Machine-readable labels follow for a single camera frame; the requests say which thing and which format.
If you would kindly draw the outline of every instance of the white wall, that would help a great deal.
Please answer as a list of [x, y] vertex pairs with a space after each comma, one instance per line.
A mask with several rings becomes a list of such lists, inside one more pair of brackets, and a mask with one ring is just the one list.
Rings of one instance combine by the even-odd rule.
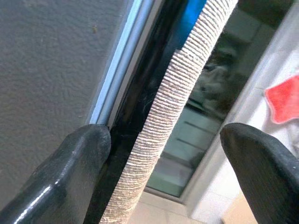
[[[270, 110], [263, 93], [266, 88], [281, 83], [290, 77], [296, 68], [299, 68], [298, 21], [299, 3], [297, 1], [251, 76], [249, 81], [251, 87], [243, 92], [238, 105], [233, 108], [234, 119], [229, 121], [247, 123], [269, 133], [278, 138], [290, 151], [292, 151], [292, 146], [287, 128], [299, 121], [297, 119], [282, 125], [273, 124], [270, 121]], [[189, 211], [191, 218], [208, 224], [221, 223], [220, 218], [223, 212], [229, 207], [240, 190], [234, 171], [228, 160], [224, 158], [220, 145], [215, 150], [213, 158], [217, 156], [223, 157], [223, 164], [213, 164], [213, 161], [207, 164], [207, 168], [218, 166], [219, 170], [201, 200]]]

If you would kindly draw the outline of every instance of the tiled floor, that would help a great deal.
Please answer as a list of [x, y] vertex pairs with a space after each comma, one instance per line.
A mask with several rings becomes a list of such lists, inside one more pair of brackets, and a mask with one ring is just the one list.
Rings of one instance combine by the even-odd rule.
[[139, 202], [128, 224], [203, 224], [185, 216]]

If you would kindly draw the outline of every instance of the wrapped rope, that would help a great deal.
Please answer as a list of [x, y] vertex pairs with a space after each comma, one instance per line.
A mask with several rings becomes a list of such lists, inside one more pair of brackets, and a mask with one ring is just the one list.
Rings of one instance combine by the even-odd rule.
[[207, 0], [183, 48], [174, 53], [101, 224], [125, 224], [237, 0]]

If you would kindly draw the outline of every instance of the glass panel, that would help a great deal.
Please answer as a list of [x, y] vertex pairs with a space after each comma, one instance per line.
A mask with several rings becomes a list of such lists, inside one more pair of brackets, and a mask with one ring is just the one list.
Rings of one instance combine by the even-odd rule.
[[[290, 1], [239, 2], [196, 82], [148, 187], [180, 197], [290, 6]], [[195, 15], [187, 9], [183, 15]], [[184, 26], [184, 16], [180, 21]]]

